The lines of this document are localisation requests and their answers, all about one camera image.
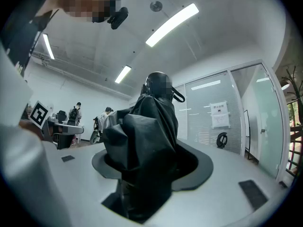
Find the wheel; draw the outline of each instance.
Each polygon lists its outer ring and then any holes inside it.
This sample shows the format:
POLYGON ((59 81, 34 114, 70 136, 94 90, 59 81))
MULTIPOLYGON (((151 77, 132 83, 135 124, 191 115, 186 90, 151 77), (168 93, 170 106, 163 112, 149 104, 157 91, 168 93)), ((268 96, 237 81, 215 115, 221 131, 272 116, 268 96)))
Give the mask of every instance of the wheel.
POLYGON ((94 144, 97 143, 98 139, 99 139, 98 132, 97 131, 93 131, 93 133, 91 134, 89 142, 90 142, 91 145, 94 145, 94 144))

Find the door frame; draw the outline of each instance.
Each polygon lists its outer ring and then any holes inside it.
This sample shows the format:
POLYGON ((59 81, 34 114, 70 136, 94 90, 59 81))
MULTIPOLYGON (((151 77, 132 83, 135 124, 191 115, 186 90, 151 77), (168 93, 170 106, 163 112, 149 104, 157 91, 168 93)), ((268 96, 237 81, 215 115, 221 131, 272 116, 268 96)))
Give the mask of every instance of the door frame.
MULTIPOLYGON (((278 80, 278 78, 275 75, 275 72, 273 71, 273 69, 271 67, 268 67, 264 61, 262 59, 260 60, 255 60, 255 61, 251 61, 251 62, 247 62, 244 64, 240 64, 240 65, 236 65, 233 67, 229 67, 229 68, 225 68, 201 77, 198 77, 196 79, 184 82, 182 84, 176 85, 175 87, 179 87, 182 85, 186 85, 188 83, 192 83, 195 82, 197 80, 201 80, 201 79, 205 79, 207 77, 210 76, 214 76, 217 74, 221 74, 223 72, 228 72, 228 74, 230 75, 232 71, 235 70, 239 70, 239 69, 243 69, 246 67, 250 67, 250 66, 256 66, 262 64, 265 71, 267 72, 273 86, 274 86, 274 90, 276 92, 277 98, 278 98, 278 102, 280 105, 280 110, 281 110, 281 115, 282 115, 282 128, 283 128, 283 148, 282 148, 282 156, 281 156, 281 161, 280 161, 280 166, 279 166, 279 170, 278 170, 278 174, 276 177, 276 181, 280 182, 283 178, 283 174, 286 171, 286 165, 288 162, 288 153, 289 153, 289 143, 290 143, 290 127, 289 127, 289 116, 288 116, 288 110, 287 110, 287 103, 286 103, 286 99, 284 97, 284 93, 282 91, 282 88, 280 86, 280 82, 278 80)), ((239 105, 239 109, 240 109, 240 116, 241 116, 241 124, 242 124, 242 145, 241 145, 241 156, 244 156, 243 152, 245 153, 245 125, 244 123, 244 112, 243 112, 243 106, 242 106, 242 102, 241 100, 239 101, 239 91, 238 89, 236 90, 236 94, 237 95, 237 100, 238 100, 238 105, 239 105)))

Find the paper sign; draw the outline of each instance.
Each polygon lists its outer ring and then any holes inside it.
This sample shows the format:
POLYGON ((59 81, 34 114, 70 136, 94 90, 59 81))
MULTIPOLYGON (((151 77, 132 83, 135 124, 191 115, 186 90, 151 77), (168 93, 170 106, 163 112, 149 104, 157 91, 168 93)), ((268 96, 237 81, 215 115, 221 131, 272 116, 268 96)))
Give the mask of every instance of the paper sign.
POLYGON ((213 128, 224 127, 224 126, 230 127, 228 113, 212 115, 212 120, 213 120, 213 128))
POLYGON ((226 101, 216 104, 210 104, 210 108, 212 111, 212 115, 228 113, 226 101))
POLYGON ((33 122, 40 129, 43 128, 44 122, 49 115, 49 109, 45 107, 41 102, 37 101, 32 113, 29 116, 31 122, 33 122))

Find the black shirt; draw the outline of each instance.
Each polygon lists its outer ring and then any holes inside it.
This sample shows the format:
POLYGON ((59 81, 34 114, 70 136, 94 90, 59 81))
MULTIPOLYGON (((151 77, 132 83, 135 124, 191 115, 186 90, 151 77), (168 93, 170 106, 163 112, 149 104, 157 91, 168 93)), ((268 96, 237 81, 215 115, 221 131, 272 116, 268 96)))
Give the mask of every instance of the black shirt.
POLYGON ((21 75, 34 50, 38 35, 46 28, 52 11, 35 17, 45 0, 22 0, 1 30, 0 38, 13 65, 22 67, 21 75))

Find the person wearing backpack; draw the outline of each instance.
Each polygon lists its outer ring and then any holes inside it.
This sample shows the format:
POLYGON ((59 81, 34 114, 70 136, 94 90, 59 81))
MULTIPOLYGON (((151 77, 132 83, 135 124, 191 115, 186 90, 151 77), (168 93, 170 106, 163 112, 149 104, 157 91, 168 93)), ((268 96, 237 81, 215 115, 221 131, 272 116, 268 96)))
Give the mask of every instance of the person wearing backpack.
MULTIPOLYGON (((78 126, 80 123, 80 119, 82 118, 81 114, 81 103, 78 102, 74 108, 70 109, 69 112, 69 121, 75 121, 75 126, 78 126)), ((71 145, 74 146, 76 144, 76 135, 72 138, 71 145)))

